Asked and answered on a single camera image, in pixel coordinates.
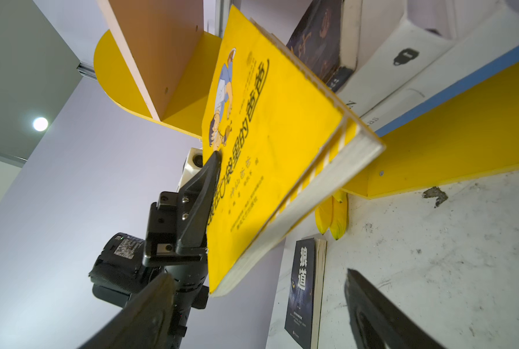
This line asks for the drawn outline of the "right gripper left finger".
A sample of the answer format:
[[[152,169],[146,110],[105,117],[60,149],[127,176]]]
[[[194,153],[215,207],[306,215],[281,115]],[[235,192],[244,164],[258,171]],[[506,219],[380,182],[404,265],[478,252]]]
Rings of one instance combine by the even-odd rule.
[[[171,348],[169,333],[174,311],[175,282],[163,273],[129,302],[83,348]]]

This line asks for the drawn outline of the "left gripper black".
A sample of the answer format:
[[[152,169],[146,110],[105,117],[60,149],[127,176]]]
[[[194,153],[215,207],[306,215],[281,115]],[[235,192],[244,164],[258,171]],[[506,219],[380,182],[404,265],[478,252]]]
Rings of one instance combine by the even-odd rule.
[[[146,238],[114,235],[89,272],[94,296],[121,311],[157,276],[172,276],[175,298],[169,333],[175,344],[171,348],[180,347],[191,310],[207,305],[207,224],[221,160],[219,151],[203,157],[201,171],[178,193],[163,192],[151,205]]]

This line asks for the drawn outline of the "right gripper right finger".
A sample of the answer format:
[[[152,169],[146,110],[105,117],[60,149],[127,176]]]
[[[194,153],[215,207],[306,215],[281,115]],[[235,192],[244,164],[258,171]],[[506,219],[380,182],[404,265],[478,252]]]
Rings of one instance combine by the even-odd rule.
[[[345,299],[358,348],[442,348],[357,270],[349,269]]]

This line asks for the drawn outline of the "black book white characters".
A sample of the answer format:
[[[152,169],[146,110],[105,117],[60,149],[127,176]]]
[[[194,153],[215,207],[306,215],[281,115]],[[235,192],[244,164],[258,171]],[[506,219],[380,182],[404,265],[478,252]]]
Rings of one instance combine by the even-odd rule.
[[[304,238],[295,244],[284,329],[305,349],[318,347],[327,241]]]

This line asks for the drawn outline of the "yellow paperback book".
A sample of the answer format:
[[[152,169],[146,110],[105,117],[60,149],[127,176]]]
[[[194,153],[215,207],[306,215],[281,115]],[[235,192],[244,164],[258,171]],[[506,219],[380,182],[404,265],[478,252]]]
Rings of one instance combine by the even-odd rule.
[[[324,199],[385,149],[283,43],[229,12],[202,121],[221,158],[207,221],[210,295],[227,295]]]

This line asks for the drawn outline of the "dark purple portrait book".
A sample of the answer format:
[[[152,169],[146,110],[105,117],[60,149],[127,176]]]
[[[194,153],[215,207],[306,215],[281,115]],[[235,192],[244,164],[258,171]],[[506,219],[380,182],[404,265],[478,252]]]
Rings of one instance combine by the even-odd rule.
[[[333,92],[356,71],[362,6],[362,0],[312,1],[287,42]]]

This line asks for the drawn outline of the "white Javen Mao portfolio book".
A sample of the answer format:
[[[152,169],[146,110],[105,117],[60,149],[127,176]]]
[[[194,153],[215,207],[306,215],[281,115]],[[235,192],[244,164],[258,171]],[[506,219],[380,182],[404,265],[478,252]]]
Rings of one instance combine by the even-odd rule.
[[[361,120],[374,132],[519,47],[519,1],[455,1],[456,43]]]

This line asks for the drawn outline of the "white Chokladfabriken book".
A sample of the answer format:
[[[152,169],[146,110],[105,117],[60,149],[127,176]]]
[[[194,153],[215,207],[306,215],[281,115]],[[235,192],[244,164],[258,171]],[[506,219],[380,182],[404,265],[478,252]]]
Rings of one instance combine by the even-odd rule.
[[[357,68],[337,97],[358,116],[485,20],[497,1],[363,1]]]

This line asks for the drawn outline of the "yellow banana bunch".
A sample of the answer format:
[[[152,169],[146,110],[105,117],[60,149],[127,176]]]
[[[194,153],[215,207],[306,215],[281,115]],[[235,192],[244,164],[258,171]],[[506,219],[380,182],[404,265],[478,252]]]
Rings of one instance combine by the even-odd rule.
[[[316,226],[320,234],[331,232],[334,240],[340,240],[348,228],[348,195],[336,191],[315,209]]]

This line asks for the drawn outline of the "yellow pink blue bookshelf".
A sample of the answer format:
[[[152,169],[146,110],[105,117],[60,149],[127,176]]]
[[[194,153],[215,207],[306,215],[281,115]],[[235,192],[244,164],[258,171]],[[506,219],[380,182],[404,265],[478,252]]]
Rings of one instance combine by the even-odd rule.
[[[375,199],[519,170],[519,130],[490,107],[455,101],[380,139],[384,151],[342,190]]]

